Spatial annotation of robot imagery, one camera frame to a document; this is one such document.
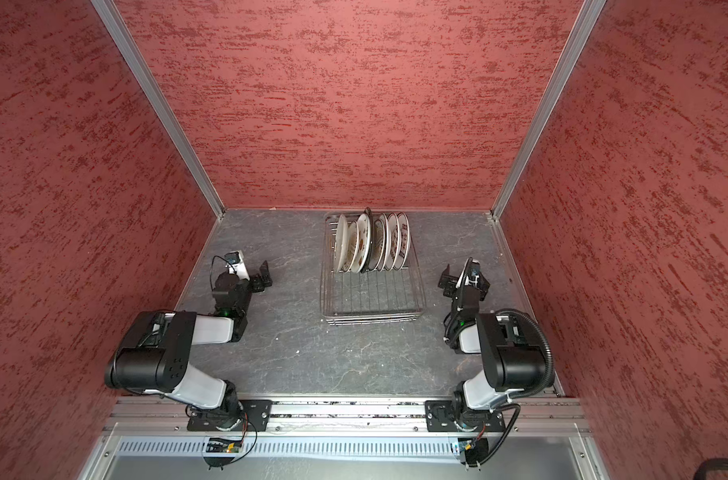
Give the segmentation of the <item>watermelon pattern plate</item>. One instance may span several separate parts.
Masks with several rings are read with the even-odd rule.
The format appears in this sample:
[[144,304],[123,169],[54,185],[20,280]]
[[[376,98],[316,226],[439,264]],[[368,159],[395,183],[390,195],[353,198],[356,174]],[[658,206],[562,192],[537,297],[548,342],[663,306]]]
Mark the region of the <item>watermelon pattern plate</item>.
[[369,254],[371,242],[371,217],[367,212],[362,213],[356,222],[357,226],[357,245],[350,271],[360,273],[364,269],[364,265]]

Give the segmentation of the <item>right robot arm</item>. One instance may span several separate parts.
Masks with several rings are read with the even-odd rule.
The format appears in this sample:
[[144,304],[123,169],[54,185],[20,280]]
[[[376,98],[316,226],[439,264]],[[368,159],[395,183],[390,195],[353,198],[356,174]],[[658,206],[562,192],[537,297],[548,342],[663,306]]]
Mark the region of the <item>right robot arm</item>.
[[438,287],[452,300],[444,342],[457,354],[478,355],[482,369],[458,384],[448,418],[464,431],[484,427],[488,419],[517,399],[553,386],[555,361],[537,322],[515,308],[481,311],[490,283],[473,261],[455,276],[442,271]]

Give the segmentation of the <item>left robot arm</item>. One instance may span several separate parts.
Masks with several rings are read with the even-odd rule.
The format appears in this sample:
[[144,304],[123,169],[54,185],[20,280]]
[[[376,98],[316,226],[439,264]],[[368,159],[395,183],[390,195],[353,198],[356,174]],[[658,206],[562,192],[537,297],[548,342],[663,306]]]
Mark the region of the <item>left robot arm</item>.
[[108,388],[133,395],[158,395],[186,406],[190,430],[247,432],[267,414],[244,404],[233,382],[213,377],[190,363],[197,345],[242,340],[254,294],[273,285],[268,262],[257,273],[241,251],[219,258],[226,270],[210,281],[215,312],[155,310],[139,313],[109,361]]

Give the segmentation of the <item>white lined glass plate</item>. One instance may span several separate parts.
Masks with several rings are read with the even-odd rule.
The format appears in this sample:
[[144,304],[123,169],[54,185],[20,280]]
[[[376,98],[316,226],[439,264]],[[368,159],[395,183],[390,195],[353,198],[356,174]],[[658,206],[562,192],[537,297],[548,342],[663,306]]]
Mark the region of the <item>white lined glass plate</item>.
[[354,261],[358,254],[359,228],[358,222],[351,222],[347,230],[347,239],[345,246],[345,260],[342,263],[341,271],[350,272],[353,268]]

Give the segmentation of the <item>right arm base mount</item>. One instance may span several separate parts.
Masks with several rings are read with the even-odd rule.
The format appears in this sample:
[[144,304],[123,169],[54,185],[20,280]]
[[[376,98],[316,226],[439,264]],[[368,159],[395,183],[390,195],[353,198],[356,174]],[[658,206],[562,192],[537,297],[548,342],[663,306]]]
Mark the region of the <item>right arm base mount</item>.
[[429,432],[502,433],[505,420],[489,410],[472,410],[451,400],[428,400],[424,403]]

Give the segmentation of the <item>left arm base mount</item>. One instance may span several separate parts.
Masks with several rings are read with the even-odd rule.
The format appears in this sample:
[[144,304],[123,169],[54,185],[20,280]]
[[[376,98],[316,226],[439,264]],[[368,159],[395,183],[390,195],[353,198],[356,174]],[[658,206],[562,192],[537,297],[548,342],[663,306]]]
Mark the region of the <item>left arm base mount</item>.
[[190,432],[237,433],[251,428],[264,432],[270,419],[273,402],[269,399],[237,400],[228,407],[200,409],[186,407],[187,430]]

